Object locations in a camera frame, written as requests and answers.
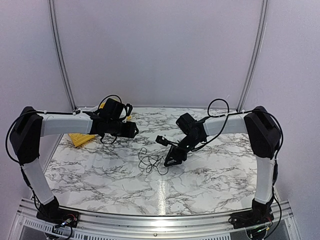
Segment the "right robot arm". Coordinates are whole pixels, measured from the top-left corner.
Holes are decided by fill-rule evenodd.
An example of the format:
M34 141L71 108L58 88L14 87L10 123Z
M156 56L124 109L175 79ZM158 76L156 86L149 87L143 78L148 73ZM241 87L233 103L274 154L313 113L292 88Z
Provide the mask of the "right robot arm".
M263 106L252 110L228 113L219 116L207 116L194 119L189 113L176 120L177 126L185 137L174 143L163 136L156 141L170 146L164 166L180 165L190 152L196 152L210 143L207 139L216 139L223 134L247 134L257 163L256 192L252 200L252 209L247 219L258 224L267 216L274 201L274 186L278 177L278 154L283 146L284 134L279 121Z

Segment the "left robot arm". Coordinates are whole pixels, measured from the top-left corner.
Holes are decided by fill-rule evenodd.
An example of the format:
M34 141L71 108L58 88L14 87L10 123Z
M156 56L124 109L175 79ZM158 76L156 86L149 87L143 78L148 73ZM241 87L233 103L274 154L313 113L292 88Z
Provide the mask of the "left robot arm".
M74 112L39 111L26 106L11 124L5 144L11 145L22 176L40 203L39 212L53 223L63 219L63 211L46 180L40 164L42 137L60 134L106 134L115 139L133 139L139 132L137 124L128 121L133 106L107 97L106 101L88 110Z

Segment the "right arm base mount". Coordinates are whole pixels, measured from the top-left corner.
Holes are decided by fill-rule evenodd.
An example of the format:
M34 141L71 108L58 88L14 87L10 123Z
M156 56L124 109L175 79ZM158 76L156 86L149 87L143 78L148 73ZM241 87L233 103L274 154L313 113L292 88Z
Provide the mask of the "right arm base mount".
M274 215L271 208L254 207L253 209L231 213L228 222L234 229L248 228L256 225L273 224Z

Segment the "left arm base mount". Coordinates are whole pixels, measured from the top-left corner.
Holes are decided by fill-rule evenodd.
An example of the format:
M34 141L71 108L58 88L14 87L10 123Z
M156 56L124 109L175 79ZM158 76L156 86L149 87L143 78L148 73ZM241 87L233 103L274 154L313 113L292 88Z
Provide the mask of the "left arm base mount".
M42 206L37 212L36 218L55 224L58 227L76 228L79 222L80 213L78 211L63 209L58 207L53 210L45 210Z

